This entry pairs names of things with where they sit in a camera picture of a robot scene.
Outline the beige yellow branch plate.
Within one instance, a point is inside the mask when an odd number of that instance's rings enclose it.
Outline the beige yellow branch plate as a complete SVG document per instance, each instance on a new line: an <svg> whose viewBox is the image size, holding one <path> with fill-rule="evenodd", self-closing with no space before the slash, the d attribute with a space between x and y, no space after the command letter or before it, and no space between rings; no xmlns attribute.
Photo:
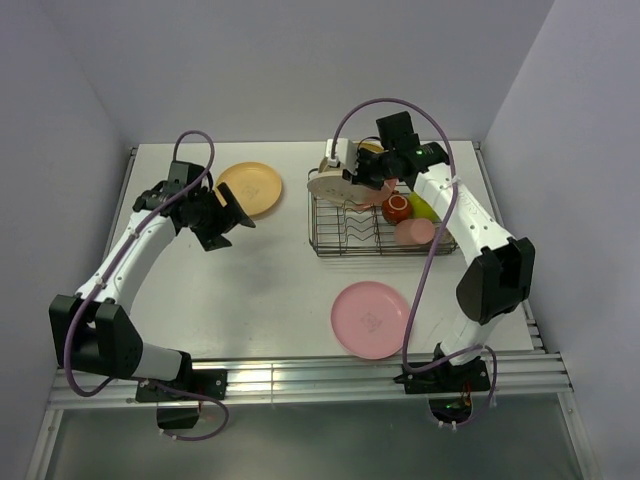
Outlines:
<svg viewBox="0 0 640 480"><path fill-rule="evenodd" d="M380 145L377 145L371 142L362 142L359 144L358 148L365 149L372 153L382 153L384 151L384 149Z"/></svg>

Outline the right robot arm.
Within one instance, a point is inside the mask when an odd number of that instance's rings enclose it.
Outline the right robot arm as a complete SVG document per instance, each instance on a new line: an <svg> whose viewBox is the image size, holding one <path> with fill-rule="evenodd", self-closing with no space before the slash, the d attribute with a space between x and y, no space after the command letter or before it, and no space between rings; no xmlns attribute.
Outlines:
<svg viewBox="0 0 640 480"><path fill-rule="evenodd" d="M406 111L380 118L376 125L382 152L363 153L335 134L326 144L326 158L342 167L352 184L378 190L388 179L405 183L458 244L466 263L455 290L458 313L437 345L440 358L432 368L435 383L452 390L466 379L466 364L485 349L500 320L528 299L535 248L528 238L516 238L502 227L464 185L447 138L422 142Z"/></svg>

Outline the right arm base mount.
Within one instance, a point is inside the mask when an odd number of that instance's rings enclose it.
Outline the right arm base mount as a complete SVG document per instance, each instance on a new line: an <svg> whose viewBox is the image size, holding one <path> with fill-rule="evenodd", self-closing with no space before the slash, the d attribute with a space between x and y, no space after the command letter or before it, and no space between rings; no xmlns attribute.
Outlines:
<svg viewBox="0 0 640 480"><path fill-rule="evenodd" d="M406 395L439 395L429 401L430 421L451 432L473 422L496 405L497 355L488 345L473 345L445 355L440 347L431 362L405 362L393 378Z"/></svg>

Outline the pink plastic cup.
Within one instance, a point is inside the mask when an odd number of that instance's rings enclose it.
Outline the pink plastic cup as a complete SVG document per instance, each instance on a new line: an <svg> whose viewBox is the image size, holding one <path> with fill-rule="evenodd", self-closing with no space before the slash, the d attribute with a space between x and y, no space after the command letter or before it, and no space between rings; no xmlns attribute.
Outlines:
<svg viewBox="0 0 640 480"><path fill-rule="evenodd" d="M435 225L425 219L407 219L396 225L395 243L401 246L425 245L436 233Z"/></svg>

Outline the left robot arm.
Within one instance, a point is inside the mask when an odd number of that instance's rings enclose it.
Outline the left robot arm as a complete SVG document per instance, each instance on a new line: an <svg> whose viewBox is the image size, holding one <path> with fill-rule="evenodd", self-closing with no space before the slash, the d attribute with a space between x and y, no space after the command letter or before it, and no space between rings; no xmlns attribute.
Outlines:
<svg viewBox="0 0 640 480"><path fill-rule="evenodd" d="M206 251L230 246L226 234L237 225L253 227L226 183L200 187L160 213L154 191L135 202L128 225L94 275L73 295L58 295L49 318L58 363L73 389L73 374L108 379L154 380L172 399L183 399L195 386L188 353L145 342L130 318L142 283L162 252L183 229L190 230Z"/></svg>

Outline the red black mug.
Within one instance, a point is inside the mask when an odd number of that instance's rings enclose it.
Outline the red black mug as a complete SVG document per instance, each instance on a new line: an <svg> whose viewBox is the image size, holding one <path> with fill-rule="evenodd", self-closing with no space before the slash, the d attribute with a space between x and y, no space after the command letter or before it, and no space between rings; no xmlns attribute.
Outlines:
<svg viewBox="0 0 640 480"><path fill-rule="evenodd" d="M394 192L381 204L381 211L387 223L397 225L411 217L413 208L406 196Z"/></svg>

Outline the lime green bowl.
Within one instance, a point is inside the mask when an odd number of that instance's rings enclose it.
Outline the lime green bowl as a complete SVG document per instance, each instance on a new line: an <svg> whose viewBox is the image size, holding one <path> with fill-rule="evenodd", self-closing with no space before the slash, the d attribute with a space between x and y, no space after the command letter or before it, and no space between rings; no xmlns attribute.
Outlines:
<svg viewBox="0 0 640 480"><path fill-rule="evenodd" d="M415 192L411 192L407 196L407 201L411 207L412 219L425 219L432 224L439 224L441 222L440 217L432 209L432 207L421 199Z"/></svg>

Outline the beige pink branch plate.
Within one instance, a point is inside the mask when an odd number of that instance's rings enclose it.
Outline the beige pink branch plate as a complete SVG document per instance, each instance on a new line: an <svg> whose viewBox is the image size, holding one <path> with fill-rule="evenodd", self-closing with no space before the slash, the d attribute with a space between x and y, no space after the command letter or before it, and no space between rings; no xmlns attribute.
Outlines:
<svg viewBox="0 0 640 480"><path fill-rule="evenodd" d="M396 179L386 180L380 190L371 189L364 185L350 185L343 206L358 211L381 206L394 193L396 185Z"/></svg>

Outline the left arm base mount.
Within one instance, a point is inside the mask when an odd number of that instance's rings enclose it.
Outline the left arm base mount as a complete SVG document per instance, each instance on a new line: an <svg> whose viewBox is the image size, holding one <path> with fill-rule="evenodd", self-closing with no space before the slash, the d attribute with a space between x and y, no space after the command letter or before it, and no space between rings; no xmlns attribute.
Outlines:
<svg viewBox="0 0 640 480"><path fill-rule="evenodd" d="M226 369L195 370L185 382L144 380L138 383L135 401L156 405L156 424L162 435L175 441L195 442L213 438L224 431L230 412L223 403L228 385ZM209 434L188 436L201 419L205 403L216 405L222 420Z"/></svg>

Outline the large pink white plate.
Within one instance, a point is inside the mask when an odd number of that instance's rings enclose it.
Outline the large pink white plate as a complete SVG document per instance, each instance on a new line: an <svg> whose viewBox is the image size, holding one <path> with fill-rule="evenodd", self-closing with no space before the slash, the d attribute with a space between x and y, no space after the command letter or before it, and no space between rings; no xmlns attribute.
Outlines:
<svg viewBox="0 0 640 480"><path fill-rule="evenodd" d="M340 169L327 167L311 177L307 182L307 189L317 199L344 207L343 202L348 196L350 185L352 184L342 178Z"/></svg>

